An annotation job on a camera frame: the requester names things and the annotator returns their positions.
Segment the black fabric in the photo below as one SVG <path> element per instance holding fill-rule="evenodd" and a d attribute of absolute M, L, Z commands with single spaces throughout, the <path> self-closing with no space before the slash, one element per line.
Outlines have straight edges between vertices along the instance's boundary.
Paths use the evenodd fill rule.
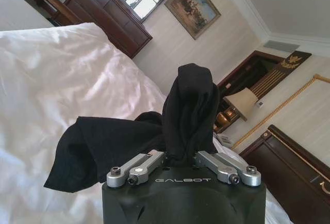
<path fill-rule="evenodd" d="M 75 192 L 105 182 L 113 166 L 152 149 L 167 153 L 168 166 L 190 166 L 196 151 L 214 152 L 212 129 L 219 91 L 207 68 L 181 66 L 162 115 L 135 121 L 79 117 L 59 140 L 44 187 Z"/>

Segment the cream wallpaper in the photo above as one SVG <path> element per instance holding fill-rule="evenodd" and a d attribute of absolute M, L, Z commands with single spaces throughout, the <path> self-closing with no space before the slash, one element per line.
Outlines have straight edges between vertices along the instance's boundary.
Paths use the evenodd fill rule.
<path fill-rule="evenodd" d="M 258 50 L 283 57 L 289 55 L 289 53 L 264 47 Z M 230 136 L 233 141 L 237 141 L 316 73 L 330 78 L 330 58 L 312 55 L 263 97 L 263 107 L 261 109 L 255 107 L 247 122 L 239 119 L 225 130 L 224 134 Z M 330 166 L 330 84 L 320 81 L 313 83 L 238 146 L 236 152 L 242 151 L 256 140 L 270 124 L 277 126 L 307 151 Z"/>
<path fill-rule="evenodd" d="M 143 23 L 153 39 L 134 58 L 138 67 L 164 94 L 177 76 L 177 68 L 187 63 L 208 67 L 217 84 L 260 41 L 231 0 L 212 0 L 222 16 L 194 40 L 164 4 Z"/>

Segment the lamp shade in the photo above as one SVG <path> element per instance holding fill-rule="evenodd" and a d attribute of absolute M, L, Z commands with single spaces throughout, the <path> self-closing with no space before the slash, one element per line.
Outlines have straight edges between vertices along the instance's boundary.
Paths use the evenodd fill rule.
<path fill-rule="evenodd" d="M 253 105 L 258 101 L 257 96 L 246 87 L 233 95 L 225 96 L 223 99 L 236 109 L 244 121 L 248 119 Z"/>

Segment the landscape painting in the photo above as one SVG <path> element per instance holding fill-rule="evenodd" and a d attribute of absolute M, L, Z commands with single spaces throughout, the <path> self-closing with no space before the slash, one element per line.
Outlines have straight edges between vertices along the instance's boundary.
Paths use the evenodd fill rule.
<path fill-rule="evenodd" d="M 194 39 L 220 16 L 211 0 L 168 0 L 165 5 Z"/>

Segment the white duvet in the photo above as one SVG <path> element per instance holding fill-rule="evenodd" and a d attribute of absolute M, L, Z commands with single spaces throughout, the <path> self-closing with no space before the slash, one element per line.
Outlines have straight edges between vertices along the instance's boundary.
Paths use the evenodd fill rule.
<path fill-rule="evenodd" d="M 100 184 L 43 187 L 57 142 L 78 116 L 134 119 L 164 100 L 95 24 L 0 32 L 0 223 L 103 223 Z M 289 223 L 270 204 L 283 218 L 269 223 Z"/>

